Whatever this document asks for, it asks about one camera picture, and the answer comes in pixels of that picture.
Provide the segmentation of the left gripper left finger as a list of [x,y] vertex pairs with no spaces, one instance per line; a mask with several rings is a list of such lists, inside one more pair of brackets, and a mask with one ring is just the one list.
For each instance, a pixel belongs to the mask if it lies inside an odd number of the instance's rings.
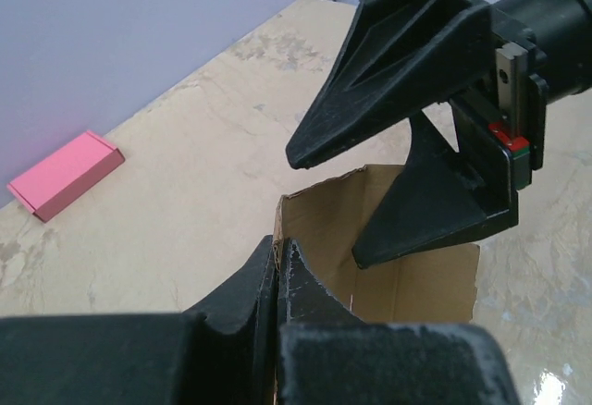
[[180,313],[8,317],[5,404],[269,404],[277,272],[272,239]]

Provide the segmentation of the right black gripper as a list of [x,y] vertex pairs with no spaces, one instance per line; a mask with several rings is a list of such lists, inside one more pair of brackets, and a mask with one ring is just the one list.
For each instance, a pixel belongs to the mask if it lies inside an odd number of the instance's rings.
[[286,146],[318,166],[452,101],[443,181],[521,190],[543,166],[549,104],[591,87],[591,0],[359,0],[325,84]]

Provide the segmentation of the brown cardboard box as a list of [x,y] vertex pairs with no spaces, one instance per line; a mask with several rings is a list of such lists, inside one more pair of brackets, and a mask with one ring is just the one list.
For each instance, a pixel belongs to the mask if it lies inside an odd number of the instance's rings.
[[370,165],[281,197],[274,244],[300,244],[313,275],[363,322],[470,325],[479,249],[464,244],[420,252],[366,269],[353,243],[395,177],[397,166]]

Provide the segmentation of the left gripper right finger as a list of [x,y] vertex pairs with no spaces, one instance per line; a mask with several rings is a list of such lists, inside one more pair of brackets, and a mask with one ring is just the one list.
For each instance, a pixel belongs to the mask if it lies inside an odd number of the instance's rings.
[[508,364],[483,328],[376,324],[313,275],[297,240],[282,245],[277,297],[279,404],[517,404]]

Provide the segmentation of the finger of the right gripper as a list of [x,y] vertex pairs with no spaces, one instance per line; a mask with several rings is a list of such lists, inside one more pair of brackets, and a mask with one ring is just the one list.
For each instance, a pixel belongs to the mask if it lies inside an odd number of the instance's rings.
[[359,267],[478,241],[516,225],[510,149],[481,116],[461,108],[452,114],[456,148],[425,114],[411,118],[406,164],[352,247]]

